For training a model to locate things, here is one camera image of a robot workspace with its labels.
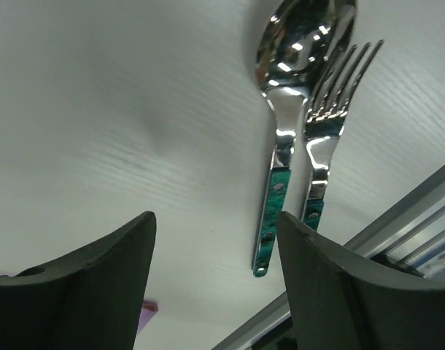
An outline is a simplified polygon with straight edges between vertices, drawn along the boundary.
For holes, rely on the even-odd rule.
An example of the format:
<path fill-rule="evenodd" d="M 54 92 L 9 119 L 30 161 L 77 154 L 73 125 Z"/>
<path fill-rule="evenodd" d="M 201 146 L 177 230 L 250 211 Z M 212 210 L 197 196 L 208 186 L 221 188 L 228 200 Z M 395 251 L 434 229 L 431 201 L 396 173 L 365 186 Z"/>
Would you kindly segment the spoon with teal handle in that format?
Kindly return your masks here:
<path fill-rule="evenodd" d="M 273 112 L 275 143 L 252 256 L 256 278 L 268 273 L 303 105 L 313 96 L 328 59 L 347 48 L 356 15 L 356 1 L 282 1 L 261 36 L 255 73 Z"/>

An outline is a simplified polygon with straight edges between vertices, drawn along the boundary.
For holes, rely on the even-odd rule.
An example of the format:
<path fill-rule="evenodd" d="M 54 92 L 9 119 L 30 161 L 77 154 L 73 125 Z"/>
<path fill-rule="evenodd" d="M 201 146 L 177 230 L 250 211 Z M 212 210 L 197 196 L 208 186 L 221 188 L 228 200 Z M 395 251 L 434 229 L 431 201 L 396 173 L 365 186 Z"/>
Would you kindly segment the purple printed placemat cloth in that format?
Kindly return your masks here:
<path fill-rule="evenodd" d="M 158 303 L 154 300 L 144 300 L 139 315 L 139 323 L 136 334 L 138 335 L 149 321 L 157 314 L 159 308 Z"/>

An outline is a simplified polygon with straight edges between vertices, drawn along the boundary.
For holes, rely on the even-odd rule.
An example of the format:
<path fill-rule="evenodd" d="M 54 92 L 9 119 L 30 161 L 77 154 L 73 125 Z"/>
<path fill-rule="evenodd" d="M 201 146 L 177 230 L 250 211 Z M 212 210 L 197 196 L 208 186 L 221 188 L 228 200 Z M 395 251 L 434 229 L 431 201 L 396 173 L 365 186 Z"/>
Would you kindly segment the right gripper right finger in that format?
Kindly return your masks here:
<path fill-rule="evenodd" d="M 285 211 L 277 239 L 299 349 L 445 349 L 445 284 L 362 257 Z"/>

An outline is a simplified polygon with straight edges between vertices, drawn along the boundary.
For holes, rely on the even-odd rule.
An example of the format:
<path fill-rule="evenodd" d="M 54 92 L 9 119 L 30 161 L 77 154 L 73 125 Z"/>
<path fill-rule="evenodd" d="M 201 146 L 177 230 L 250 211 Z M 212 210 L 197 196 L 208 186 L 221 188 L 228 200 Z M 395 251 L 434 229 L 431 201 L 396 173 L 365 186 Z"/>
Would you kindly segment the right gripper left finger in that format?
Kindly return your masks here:
<path fill-rule="evenodd" d="M 0 276 L 0 349 L 132 349 L 155 246 L 146 211 L 62 257 Z"/>

